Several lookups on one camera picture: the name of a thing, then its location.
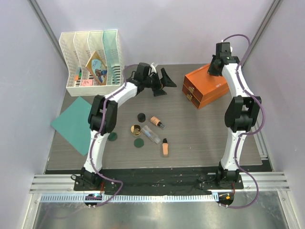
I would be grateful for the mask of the round BB cream bottle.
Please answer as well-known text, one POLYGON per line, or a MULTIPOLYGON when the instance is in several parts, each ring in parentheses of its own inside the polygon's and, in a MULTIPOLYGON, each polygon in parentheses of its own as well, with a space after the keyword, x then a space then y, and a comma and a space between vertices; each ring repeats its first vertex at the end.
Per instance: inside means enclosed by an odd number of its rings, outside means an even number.
POLYGON ((160 127, 161 129, 164 129, 164 128, 165 128, 165 125, 160 121, 160 119, 158 119, 158 118, 155 117, 155 116, 152 116, 152 117, 150 118, 150 122, 151 122, 152 124, 154 124, 155 126, 160 127))

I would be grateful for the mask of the clear tube bottle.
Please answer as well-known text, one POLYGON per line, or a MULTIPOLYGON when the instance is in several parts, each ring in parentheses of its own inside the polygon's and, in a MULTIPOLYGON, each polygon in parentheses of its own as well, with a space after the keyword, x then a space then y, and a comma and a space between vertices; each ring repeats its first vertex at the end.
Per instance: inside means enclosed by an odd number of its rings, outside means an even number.
POLYGON ((158 137, 158 135, 153 132, 147 125, 145 125, 142 128, 142 132, 152 141, 155 142, 156 144, 160 143, 160 138, 158 137))

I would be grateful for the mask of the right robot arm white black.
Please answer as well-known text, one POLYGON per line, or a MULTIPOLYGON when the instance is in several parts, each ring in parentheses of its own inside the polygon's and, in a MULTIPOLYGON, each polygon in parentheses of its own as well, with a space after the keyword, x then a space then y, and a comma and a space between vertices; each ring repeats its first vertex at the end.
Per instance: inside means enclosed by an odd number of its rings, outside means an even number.
POLYGON ((232 56, 229 42, 216 44, 208 73, 224 77, 232 97, 224 115, 228 129, 226 147, 214 178, 218 187, 227 188, 238 182, 244 141, 256 124, 262 100, 249 89, 240 68, 239 58, 232 56))

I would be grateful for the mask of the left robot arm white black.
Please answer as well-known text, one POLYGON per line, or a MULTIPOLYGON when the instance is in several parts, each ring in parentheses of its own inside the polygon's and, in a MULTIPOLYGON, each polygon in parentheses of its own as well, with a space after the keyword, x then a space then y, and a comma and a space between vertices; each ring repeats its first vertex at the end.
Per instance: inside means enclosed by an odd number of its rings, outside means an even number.
POLYGON ((130 77, 124 77, 121 87, 108 95, 94 97, 88 116, 91 139, 87 159, 80 174, 71 176, 75 191, 97 190, 105 180, 123 184, 120 180, 102 174, 105 145, 116 126, 119 107, 145 88, 150 88, 154 96, 161 96, 166 94, 165 87, 176 86, 164 68, 158 73, 153 64, 140 62, 130 77))

